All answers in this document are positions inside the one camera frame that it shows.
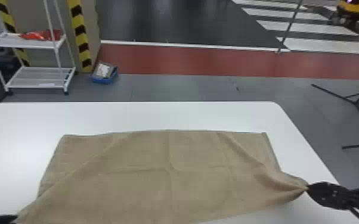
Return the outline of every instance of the beige towel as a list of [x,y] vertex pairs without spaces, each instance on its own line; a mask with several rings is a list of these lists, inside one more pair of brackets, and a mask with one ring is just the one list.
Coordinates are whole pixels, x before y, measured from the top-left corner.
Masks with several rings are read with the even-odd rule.
[[264,133],[64,136],[19,223],[198,223],[283,204],[307,183],[283,173]]

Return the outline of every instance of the blue bin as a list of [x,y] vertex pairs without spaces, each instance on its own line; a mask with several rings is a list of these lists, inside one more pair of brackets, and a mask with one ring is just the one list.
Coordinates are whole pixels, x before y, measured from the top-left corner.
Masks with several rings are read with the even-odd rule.
[[93,76],[93,74],[91,75],[91,79],[93,82],[95,83],[100,83],[100,84],[110,84],[114,81],[114,77],[116,77],[118,75],[118,67],[115,66],[113,68],[112,71],[112,75],[108,78],[100,78],[98,76]]

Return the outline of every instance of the red object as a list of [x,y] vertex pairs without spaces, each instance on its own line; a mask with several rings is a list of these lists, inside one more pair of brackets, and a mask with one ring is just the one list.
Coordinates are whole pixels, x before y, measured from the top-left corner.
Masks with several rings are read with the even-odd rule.
[[[53,34],[57,41],[61,39],[61,30],[53,30]],[[52,41],[50,30],[26,32],[20,34],[20,37],[27,40]]]
[[121,74],[359,79],[359,54],[102,44],[98,58]]

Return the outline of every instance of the yellow and black striped pillar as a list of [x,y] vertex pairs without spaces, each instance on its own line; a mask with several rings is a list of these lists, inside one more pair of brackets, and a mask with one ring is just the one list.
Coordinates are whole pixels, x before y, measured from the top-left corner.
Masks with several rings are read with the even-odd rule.
[[[14,19],[8,11],[7,0],[0,0],[0,16],[1,20],[4,23],[5,29],[10,33],[17,33]],[[25,66],[30,66],[28,55],[26,54],[26,51],[24,49],[17,48],[17,54],[17,56],[21,58],[22,63]]]
[[89,50],[88,35],[86,34],[81,0],[67,0],[67,3],[71,14],[72,28],[75,34],[79,60],[82,63],[82,71],[92,72],[92,58]]

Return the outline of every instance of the wire shelf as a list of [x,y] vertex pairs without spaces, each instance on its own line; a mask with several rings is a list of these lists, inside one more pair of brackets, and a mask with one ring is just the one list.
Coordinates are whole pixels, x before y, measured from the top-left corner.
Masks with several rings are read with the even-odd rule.
[[[56,41],[56,47],[59,49],[66,40],[66,35],[62,35],[59,41]],[[54,49],[53,41],[26,40],[19,37],[17,33],[3,32],[0,34],[0,48],[25,48],[25,49]]]
[[22,67],[7,83],[9,88],[64,88],[75,68]]

